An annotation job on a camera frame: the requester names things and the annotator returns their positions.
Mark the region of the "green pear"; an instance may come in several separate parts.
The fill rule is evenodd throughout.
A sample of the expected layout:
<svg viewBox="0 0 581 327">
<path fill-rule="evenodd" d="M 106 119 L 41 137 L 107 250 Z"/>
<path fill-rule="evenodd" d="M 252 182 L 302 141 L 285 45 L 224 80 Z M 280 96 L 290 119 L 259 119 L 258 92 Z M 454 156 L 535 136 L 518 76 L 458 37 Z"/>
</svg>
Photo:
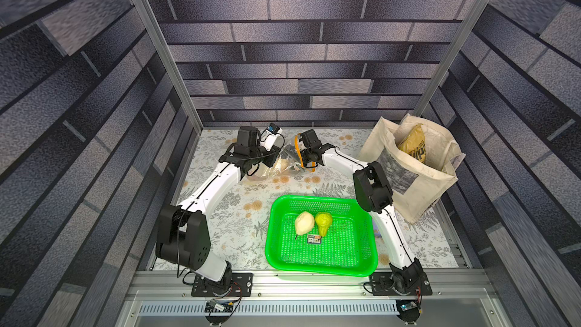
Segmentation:
<svg viewBox="0 0 581 327">
<path fill-rule="evenodd" d="M 319 235 L 325 237 L 333 222 L 332 216 L 330 215 L 330 213 L 320 212 L 316 215 L 315 221 L 318 227 Z"/>
</svg>

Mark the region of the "beige round fruit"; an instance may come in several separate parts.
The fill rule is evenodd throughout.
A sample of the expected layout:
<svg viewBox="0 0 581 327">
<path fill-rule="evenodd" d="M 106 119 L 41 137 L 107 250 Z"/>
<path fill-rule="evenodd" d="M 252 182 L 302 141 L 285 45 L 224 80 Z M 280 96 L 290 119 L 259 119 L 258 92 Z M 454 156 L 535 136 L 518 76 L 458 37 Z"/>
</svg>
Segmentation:
<svg viewBox="0 0 581 327">
<path fill-rule="evenodd" d="M 314 216 L 307 211 L 299 214 L 294 222 L 296 237 L 309 233 L 315 226 Z"/>
<path fill-rule="evenodd" d="M 292 167 L 293 162 L 288 159 L 278 159 L 274 165 L 274 170 L 279 173 L 283 173 Z"/>
</svg>

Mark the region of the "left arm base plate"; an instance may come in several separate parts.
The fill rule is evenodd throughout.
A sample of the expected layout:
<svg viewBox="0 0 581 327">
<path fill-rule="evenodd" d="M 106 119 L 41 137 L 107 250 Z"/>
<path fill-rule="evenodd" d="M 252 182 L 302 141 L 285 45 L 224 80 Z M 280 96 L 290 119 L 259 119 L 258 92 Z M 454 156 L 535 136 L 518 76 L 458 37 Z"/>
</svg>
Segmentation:
<svg viewBox="0 0 581 327">
<path fill-rule="evenodd" d="M 251 296 L 253 284 L 254 274 L 251 272 L 225 274 L 219 282 L 196 276 L 191 296 L 195 298 L 246 298 Z"/>
</svg>

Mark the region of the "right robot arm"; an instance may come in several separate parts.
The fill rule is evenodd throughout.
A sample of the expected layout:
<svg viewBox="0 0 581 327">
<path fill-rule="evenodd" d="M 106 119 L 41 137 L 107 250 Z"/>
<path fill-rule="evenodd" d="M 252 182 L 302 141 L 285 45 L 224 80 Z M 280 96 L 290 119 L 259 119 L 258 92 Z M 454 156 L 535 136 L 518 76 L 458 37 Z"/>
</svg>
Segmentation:
<svg viewBox="0 0 581 327">
<path fill-rule="evenodd" d="M 357 160 L 335 145 L 322 143 L 315 130 L 296 135 L 294 146 L 302 167 L 330 167 L 353 178 L 356 201 L 370 214 L 388 248 L 392 289 L 400 295 L 419 291 L 425 285 L 426 274 L 396 219 L 393 190 L 383 167 L 376 161 Z"/>
</svg>

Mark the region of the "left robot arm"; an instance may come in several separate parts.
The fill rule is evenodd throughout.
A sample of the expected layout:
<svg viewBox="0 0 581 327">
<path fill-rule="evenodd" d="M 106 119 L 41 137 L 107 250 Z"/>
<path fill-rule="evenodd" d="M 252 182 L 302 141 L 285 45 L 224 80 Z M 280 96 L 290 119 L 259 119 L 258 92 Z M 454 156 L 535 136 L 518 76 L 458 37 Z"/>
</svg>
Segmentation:
<svg viewBox="0 0 581 327">
<path fill-rule="evenodd" d="M 237 142 L 219 157 L 208 179 L 180 205 L 162 207 L 157 217 L 155 255 L 187 268 L 211 284 L 226 289 L 231 284 L 231 263 L 211 251 L 207 218 L 244 177 L 261 165 L 272 167 L 284 141 L 274 123 L 260 132 L 255 127 L 240 127 Z"/>
</svg>

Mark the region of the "clear zip-top bag orange seal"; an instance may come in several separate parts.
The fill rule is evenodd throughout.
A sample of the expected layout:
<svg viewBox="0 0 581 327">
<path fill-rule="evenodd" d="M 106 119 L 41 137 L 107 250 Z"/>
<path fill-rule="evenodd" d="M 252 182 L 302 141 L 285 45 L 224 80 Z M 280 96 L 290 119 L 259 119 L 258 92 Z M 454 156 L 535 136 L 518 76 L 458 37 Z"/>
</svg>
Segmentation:
<svg viewBox="0 0 581 327">
<path fill-rule="evenodd" d="M 287 139 L 284 147 L 275 158 L 274 164 L 267 167 L 258 164 L 249 173 L 245 173 L 245 182 L 259 182 L 273 179 L 288 173 L 298 173 L 307 171 L 307 168 L 300 165 L 298 150 L 301 150 L 302 141 L 298 134 L 292 140 Z"/>
</svg>

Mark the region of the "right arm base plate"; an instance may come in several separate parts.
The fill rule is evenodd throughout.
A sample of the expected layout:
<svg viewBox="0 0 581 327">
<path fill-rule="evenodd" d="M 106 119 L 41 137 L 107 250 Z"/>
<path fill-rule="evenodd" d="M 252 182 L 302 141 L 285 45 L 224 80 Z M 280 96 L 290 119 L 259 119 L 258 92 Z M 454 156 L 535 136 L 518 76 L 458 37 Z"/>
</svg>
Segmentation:
<svg viewBox="0 0 581 327">
<path fill-rule="evenodd" d="M 420 295 L 431 296 L 433 290 L 425 272 L 418 278 L 404 279 L 393 276 L 392 272 L 374 272 L 363 288 L 374 296 L 413 297 Z"/>
</svg>

